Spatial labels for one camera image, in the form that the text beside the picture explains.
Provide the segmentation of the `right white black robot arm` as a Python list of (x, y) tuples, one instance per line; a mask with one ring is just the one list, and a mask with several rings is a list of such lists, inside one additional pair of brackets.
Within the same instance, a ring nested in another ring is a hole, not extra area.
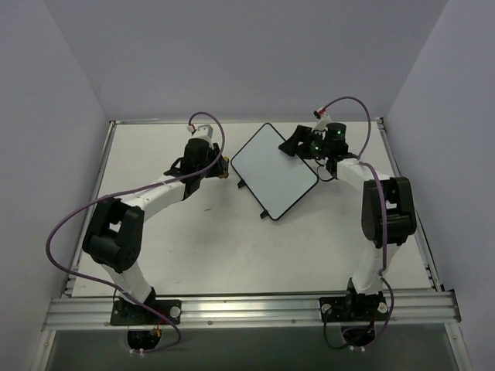
[(329, 123), (323, 130), (298, 125), (278, 149), (304, 160), (323, 160), (334, 180), (345, 182), (362, 195), (360, 225), (371, 246), (351, 277), (343, 309), (351, 318), (364, 317), (371, 299), (378, 299), (387, 269), (398, 248), (417, 229), (410, 180), (378, 172), (371, 163), (349, 151), (347, 126)]

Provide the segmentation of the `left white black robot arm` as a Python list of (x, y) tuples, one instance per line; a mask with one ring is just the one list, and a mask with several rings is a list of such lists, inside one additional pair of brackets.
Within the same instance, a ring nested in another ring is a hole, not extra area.
[(228, 177), (228, 159), (220, 146), (190, 139), (183, 156), (158, 179), (159, 186), (97, 203), (83, 241), (83, 251), (109, 274), (121, 296), (130, 301), (128, 315), (147, 324), (156, 313), (155, 290), (138, 265), (145, 222), (168, 206), (182, 202), (205, 178)]

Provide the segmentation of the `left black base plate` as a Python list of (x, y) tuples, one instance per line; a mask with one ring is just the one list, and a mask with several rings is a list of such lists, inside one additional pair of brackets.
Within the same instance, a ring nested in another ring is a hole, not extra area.
[[(180, 323), (182, 302), (177, 300), (158, 299), (150, 304), (150, 307), (167, 317), (173, 324)], [(152, 314), (140, 305), (136, 305), (119, 298), (113, 303), (110, 325), (113, 326), (138, 326), (138, 325), (162, 325), (165, 321), (158, 315)]]

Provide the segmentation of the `small whiteboard black frame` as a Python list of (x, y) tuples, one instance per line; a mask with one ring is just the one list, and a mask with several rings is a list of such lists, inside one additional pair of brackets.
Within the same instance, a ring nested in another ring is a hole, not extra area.
[(262, 219), (280, 220), (319, 182), (306, 162), (278, 149), (284, 141), (272, 124), (265, 123), (230, 160), (241, 179), (237, 187), (250, 191), (262, 208)]

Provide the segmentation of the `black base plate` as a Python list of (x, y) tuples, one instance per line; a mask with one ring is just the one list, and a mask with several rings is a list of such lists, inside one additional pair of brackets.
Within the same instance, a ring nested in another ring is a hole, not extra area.
[(385, 299), (379, 295), (320, 297), (319, 306), (321, 319), (328, 322), (381, 322), (389, 314)]
[[(167, 317), (173, 324), (180, 323), (182, 302), (177, 300), (158, 299), (150, 304), (150, 307)], [(113, 326), (138, 326), (138, 325), (162, 325), (165, 321), (158, 315), (152, 314), (140, 305), (136, 305), (119, 298), (113, 303), (110, 325)]]

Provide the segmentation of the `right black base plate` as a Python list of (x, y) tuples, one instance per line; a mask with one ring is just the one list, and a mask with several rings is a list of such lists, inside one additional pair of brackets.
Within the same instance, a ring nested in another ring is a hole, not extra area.
[(320, 297), (319, 306), (321, 319), (328, 322), (381, 322), (389, 314), (385, 299), (379, 295)]

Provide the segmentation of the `yellow sponge eraser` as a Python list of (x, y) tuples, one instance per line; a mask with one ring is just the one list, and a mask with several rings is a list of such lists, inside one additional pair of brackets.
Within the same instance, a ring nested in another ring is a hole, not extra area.
[(226, 179), (229, 176), (229, 159), (225, 156), (221, 156), (217, 162), (219, 179)]

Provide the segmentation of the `aluminium front rail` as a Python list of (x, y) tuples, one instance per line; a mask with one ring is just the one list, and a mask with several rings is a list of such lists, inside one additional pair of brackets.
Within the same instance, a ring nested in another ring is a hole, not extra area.
[[(311, 327), (320, 325), (322, 294), (258, 296), (182, 296), (179, 328)], [(456, 323), (461, 319), (456, 296), (433, 290), (385, 292), (392, 325)], [(60, 298), (49, 304), (45, 331), (112, 329), (113, 300), (106, 298)]]

